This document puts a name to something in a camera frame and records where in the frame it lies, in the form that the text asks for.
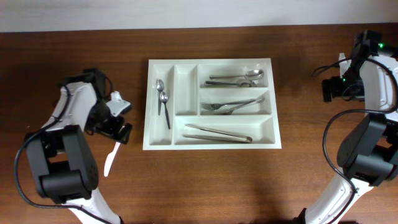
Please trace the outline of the pink handled utensil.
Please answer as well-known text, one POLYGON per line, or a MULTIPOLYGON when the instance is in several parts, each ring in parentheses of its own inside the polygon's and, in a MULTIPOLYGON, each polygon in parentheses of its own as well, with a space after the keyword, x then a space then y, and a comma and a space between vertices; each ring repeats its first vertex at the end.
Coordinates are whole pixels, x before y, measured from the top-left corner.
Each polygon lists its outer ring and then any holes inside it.
POLYGON ((104 176, 107 177, 110 173, 114 158, 116 157, 116 154, 118 152, 118 149, 120 147, 121 143, 120 142, 116 142, 113 150, 107 155, 105 163, 104 163, 104 176))

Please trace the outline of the small steel teaspoon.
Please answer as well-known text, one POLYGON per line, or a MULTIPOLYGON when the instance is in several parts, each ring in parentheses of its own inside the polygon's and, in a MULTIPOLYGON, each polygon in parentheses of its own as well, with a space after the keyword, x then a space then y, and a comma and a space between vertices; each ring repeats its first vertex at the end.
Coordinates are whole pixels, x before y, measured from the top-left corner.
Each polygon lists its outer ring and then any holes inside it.
POLYGON ((164 91, 164 82, 161 79, 156 80, 156 90, 158 91, 158 115, 160 116, 162 102, 160 100, 160 94, 164 91))
POLYGON ((165 107, 164 110, 165 110, 165 118, 166 118, 166 122, 167 122, 167 127, 168 127, 168 129, 171 129, 171 127, 170 127, 170 118, 169 118, 169 111, 168 111, 168 109, 167 109, 167 102, 168 102, 168 100, 169 100, 169 97, 168 97, 168 95, 166 94, 166 92, 162 91, 162 92, 160 93, 159 99, 160 99, 160 101, 164 104, 164 107, 165 107))

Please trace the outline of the steel tablespoon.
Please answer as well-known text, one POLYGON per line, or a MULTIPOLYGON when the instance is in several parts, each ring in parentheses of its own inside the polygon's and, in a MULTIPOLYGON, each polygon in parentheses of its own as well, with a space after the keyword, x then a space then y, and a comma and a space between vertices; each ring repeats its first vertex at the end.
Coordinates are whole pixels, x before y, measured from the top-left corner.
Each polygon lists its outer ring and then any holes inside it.
POLYGON ((258 80, 264 76, 263 70, 250 70, 246 72, 244 75, 228 75, 228 76, 218 76, 218 75, 210 75, 209 78, 214 79, 222 79, 222 78, 245 78, 247 80, 258 80))

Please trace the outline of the steel spoon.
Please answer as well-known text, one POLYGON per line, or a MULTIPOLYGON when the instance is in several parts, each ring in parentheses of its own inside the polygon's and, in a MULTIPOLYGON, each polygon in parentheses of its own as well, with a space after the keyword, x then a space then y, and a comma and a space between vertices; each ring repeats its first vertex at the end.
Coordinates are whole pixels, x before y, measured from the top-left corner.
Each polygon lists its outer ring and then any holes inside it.
POLYGON ((257 84, 249 80, 238 80, 236 82, 217 82, 217 81, 205 81, 204 85, 226 85, 226 86, 237 86, 237 87, 257 87, 257 84))

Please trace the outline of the steel table knife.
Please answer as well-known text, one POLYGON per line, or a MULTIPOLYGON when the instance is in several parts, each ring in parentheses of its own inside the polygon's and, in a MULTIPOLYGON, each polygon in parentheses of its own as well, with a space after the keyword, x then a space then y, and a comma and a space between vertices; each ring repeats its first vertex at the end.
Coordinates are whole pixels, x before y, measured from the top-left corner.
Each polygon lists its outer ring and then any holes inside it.
POLYGON ((252 138, 248 137, 246 139, 232 139, 232 138, 224 138, 224 137, 214 137, 214 136, 203 136, 203 135, 190 135, 190 134, 183 134, 185 138, 192 138, 192 139, 204 139, 210 141, 223 141, 223 142, 238 142, 238 143, 252 143, 252 138))
POLYGON ((194 124, 185 124, 185 126, 189 127, 189 128, 193 128, 193 129, 199 129, 201 131, 221 134, 221 135, 225 135, 225 136, 231 136, 231 137, 234 137, 234 138, 246 139, 246 138, 250 137, 250 136, 244 136, 242 134, 235 134, 235 133, 221 131, 221 130, 212 129, 212 128, 204 128, 204 127, 200 127, 200 126, 197 126, 197 125, 194 125, 194 124))

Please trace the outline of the steel fork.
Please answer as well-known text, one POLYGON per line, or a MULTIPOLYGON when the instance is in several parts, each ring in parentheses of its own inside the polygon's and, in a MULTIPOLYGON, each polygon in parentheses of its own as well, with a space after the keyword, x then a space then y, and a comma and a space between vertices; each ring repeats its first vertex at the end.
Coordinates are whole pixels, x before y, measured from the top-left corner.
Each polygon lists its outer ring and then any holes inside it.
POLYGON ((249 102, 247 102, 247 103, 244 103, 244 104, 241 104, 241 105, 232 107, 232 108, 229 109, 229 110, 217 112, 217 113, 215 113, 215 115, 231 115, 231 114, 233 114, 233 112, 234 112, 235 110, 238 110, 238 109, 240 109, 240 108, 244 108, 244 107, 247 107, 247 106, 251 106, 251 105, 256 104, 256 103, 261 103, 261 102, 263 102, 264 100, 265 100, 264 97, 263 97, 263 98, 257 98, 257 99, 255 99, 255 100, 249 101, 249 102))
POLYGON ((232 102, 227 102, 227 103, 201 103, 200 106, 204 110, 216 111, 216 110, 220 109, 223 106, 241 105, 241 104, 247 103, 247 102, 252 101, 252 100, 253 99, 243 100, 243 101, 232 101, 232 102))

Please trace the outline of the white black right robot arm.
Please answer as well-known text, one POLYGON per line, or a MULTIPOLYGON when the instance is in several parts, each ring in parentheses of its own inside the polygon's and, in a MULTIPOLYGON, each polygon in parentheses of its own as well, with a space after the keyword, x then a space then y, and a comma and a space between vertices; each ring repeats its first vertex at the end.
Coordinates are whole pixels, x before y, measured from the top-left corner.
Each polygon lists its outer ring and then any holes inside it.
POLYGON ((293 223, 341 223, 365 193, 397 177, 397 47, 379 32, 365 30, 354 39, 349 57, 332 65, 340 74, 322 81, 323 100, 363 101, 363 109, 342 111, 326 125, 323 154, 336 173, 322 196, 304 208, 293 223), (329 129, 338 118, 362 113, 364 118, 344 138, 333 164, 326 148, 329 129))

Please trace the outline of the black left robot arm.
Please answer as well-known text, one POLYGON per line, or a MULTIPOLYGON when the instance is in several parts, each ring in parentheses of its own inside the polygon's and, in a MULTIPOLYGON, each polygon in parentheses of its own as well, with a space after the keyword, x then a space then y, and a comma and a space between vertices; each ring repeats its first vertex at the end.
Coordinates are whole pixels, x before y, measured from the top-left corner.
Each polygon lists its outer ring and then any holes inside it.
POLYGON ((132 126, 123 114, 130 109, 130 102, 97 68, 64 79, 50 119, 27 134, 20 148, 27 154, 37 193, 53 201, 51 209, 69 209, 82 223, 123 222, 101 195, 98 166, 85 134, 127 144, 132 126))

